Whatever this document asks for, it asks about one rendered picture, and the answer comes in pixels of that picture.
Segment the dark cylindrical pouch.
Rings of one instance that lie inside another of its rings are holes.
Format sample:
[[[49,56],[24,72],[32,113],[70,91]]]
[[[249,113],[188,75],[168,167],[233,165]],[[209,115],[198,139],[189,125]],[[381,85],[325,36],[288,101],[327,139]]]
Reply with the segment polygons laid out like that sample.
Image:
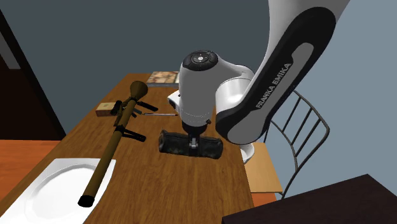
[[[213,137],[200,137],[162,130],[158,138],[159,152],[189,157],[219,159],[223,142]]]

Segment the book with brown cover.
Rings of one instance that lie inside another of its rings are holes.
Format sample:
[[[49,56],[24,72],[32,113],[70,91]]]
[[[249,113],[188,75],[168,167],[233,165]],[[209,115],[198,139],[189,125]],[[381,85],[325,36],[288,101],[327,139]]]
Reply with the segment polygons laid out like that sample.
[[[146,81],[149,87],[179,88],[178,71],[154,71]]]

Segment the wooden table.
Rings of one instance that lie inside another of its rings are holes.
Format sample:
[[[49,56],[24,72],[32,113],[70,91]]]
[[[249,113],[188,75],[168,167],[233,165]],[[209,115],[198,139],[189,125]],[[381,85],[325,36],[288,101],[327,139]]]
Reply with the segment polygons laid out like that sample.
[[[0,201],[0,216],[53,159],[101,157],[115,117],[97,117],[98,105]],[[138,116],[127,129],[147,139],[120,140],[112,178],[86,224],[221,224],[254,207],[238,146],[223,140],[218,160],[160,153],[162,129],[183,132],[176,116]]]

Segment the olive toy rocket launcher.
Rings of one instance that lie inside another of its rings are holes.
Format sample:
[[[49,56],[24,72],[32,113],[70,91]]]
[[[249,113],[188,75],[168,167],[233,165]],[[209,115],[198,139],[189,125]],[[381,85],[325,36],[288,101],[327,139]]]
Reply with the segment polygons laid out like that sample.
[[[148,86],[142,81],[133,81],[130,85],[130,96],[125,101],[116,101],[115,105],[111,110],[112,115],[116,115],[116,121],[114,124],[115,130],[111,136],[109,143],[107,144],[104,153],[102,154],[97,167],[95,168],[90,181],[88,182],[83,195],[78,201],[80,207],[92,207],[95,201],[95,196],[99,190],[99,187],[104,179],[105,173],[110,165],[110,162],[115,154],[116,148],[119,145],[122,137],[132,138],[141,142],[146,140],[146,137],[136,132],[132,132],[126,129],[126,126],[130,120],[130,117],[136,117],[133,115],[134,108],[136,105],[142,106],[146,109],[157,111],[158,108],[140,101],[148,93]]]

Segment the metal chair with wooden seat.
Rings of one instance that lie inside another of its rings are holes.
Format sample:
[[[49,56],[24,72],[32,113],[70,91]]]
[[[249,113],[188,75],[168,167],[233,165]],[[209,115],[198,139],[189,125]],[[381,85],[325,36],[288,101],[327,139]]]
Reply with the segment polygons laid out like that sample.
[[[319,114],[318,110],[302,94],[300,94],[297,91],[294,91],[294,93],[297,96],[297,100],[284,125],[281,127],[272,120],[268,127],[268,129],[275,127],[287,141],[293,157],[294,168],[295,168],[294,173],[290,177],[286,187],[282,187],[279,178],[277,176],[275,167],[268,153],[268,149],[266,147],[265,141],[268,139],[268,132],[266,132],[263,139],[264,142],[253,144],[254,155],[253,157],[251,157],[250,161],[248,161],[245,164],[246,176],[249,183],[250,191],[252,193],[276,193],[279,194],[282,199],[284,199],[293,181],[298,176],[298,173],[302,170],[303,166],[309,161],[309,159],[313,156],[313,154],[315,154],[315,152],[323,145],[323,143],[327,140],[329,136],[330,127],[326,123],[324,118]],[[309,107],[309,110],[307,111],[304,119],[302,120],[298,130],[295,132],[295,135],[291,139],[286,134],[286,129],[297,107],[301,102],[304,102],[306,106]],[[301,145],[299,147],[295,147],[295,142],[298,136],[301,134],[302,129],[304,128],[305,124],[307,123],[307,120],[309,119],[309,116],[312,114],[316,116],[317,118],[316,122],[311,127],[310,132],[305,136],[305,139],[303,140]],[[321,140],[319,140],[319,142],[315,145],[315,147],[313,147],[310,153],[307,156],[305,156],[305,158],[301,162],[299,162],[298,157],[302,154],[303,148],[305,147],[305,145],[307,144],[307,142],[309,141],[309,139],[311,138],[311,136],[316,131],[319,125],[323,125],[325,129],[323,137],[321,138]]]

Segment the small tan box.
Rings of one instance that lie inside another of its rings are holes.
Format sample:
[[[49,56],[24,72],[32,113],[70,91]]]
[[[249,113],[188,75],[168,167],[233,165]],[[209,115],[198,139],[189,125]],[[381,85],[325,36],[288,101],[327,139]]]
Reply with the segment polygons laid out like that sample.
[[[98,105],[98,107],[95,110],[95,114],[98,117],[102,116],[115,116],[115,114],[112,114],[112,110],[116,108],[116,103],[115,102],[102,102]]]

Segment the white square plate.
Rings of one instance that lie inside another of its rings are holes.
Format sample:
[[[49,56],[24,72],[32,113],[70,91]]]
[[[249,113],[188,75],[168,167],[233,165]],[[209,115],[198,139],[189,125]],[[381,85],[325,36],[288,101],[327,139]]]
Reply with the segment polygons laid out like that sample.
[[[84,224],[111,180],[116,160],[105,173],[92,207],[78,205],[98,158],[56,158],[0,216],[0,224]]]

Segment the dark wooden door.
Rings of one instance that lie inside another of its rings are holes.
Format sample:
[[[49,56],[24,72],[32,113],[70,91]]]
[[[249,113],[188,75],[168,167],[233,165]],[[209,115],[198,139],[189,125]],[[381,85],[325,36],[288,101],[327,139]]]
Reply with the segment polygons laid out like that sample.
[[[0,10],[0,139],[60,141],[65,136]]]

